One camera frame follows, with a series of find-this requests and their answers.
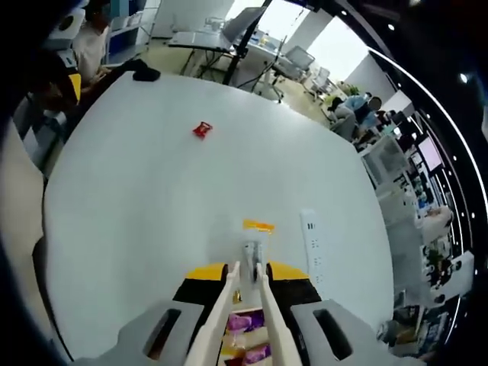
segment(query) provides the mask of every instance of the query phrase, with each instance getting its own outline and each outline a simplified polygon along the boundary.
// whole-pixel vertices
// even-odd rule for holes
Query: office chair
[[[281,99],[284,97],[283,91],[276,86],[280,76],[297,81],[308,71],[313,61],[315,61],[315,57],[303,48],[295,46],[273,65],[275,79],[271,84],[271,89],[278,96],[278,103],[281,103]]]
[[[344,140],[351,142],[353,140],[355,128],[356,117],[354,114],[351,114],[332,126],[330,130],[342,137]]]
[[[305,87],[306,91],[313,95],[313,101],[316,101],[320,93],[325,92],[329,81],[330,71],[328,69],[320,68],[319,73],[311,80],[312,85],[310,89]]]

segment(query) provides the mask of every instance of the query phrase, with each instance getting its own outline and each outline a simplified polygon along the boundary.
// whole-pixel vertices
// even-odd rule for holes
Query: white desk
[[[204,141],[191,132],[213,125]],[[235,88],[176,75],[117,80],[47,185],[47,286],[73,357],[96,356],[185,273],[242,258],[242,219],[276,225],[271,259],[307,270],[299,211],[322,218],[329,296],[373,328],[391,318],[380,207],[352,145]]]

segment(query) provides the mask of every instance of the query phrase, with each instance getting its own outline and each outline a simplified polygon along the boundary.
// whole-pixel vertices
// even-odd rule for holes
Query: computer monitor
[[[419,143],[418,150],[422,155],[425,164],[427,165],[427,169],[430,172],[442,165],[442,159],[430,137],[426,137],[421,143]]]
[[[266,8],[265,6],[260,8],[245,8],[239,15],[227,23],[222,29],[222,34],[230,43],[234,43],[242,32],[263,15]]]

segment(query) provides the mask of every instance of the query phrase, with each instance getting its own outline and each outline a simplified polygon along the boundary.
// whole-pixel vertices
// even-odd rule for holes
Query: yellow panel
[[[76,101],[79,101],[79,98],[82,94],[82,76],[78,73],[70,74],[69,80],[71,80],[71,83],[73,85],[73,90],[75,91],[76,95]]]
[[[308,274],[303,273],[300,269],[291,267],[279,262],[269,262],[271,273],[274,281],[280,280],[308,280]]]
[[[205,267],[199,267],[188,272],[186,278],[189,280],[212,280],[220,281],[222,279],[222,270],[225,263],[212,263]]]

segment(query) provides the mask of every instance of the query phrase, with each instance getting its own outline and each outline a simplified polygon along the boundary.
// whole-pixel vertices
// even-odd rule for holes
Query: yellow stripe
[[[248,220],[245,219],[242,222],[243,229],[257,229],[259,231],[268,231],[269,233],[273,233],[275,225],[271,225],[270,223],[259,223],[258,221]]]
[[[78,102],[80,96],[82,95],[82,76],[79,75],[78,73],[70,74],[69,80],[71,80],[71,83],[73,85],[73,90],[75,91],[75,95],[76,95],[76,101]]]
[[[280,280],[308,280],[309,276],[298,268],[279,262],[269,262],[274,281]]]
[[[212,263],[205,267],[198,267],[188,272],[186,278],[189,280],[212,280],[220,281],[222,279],[222,270],[225,263]]]

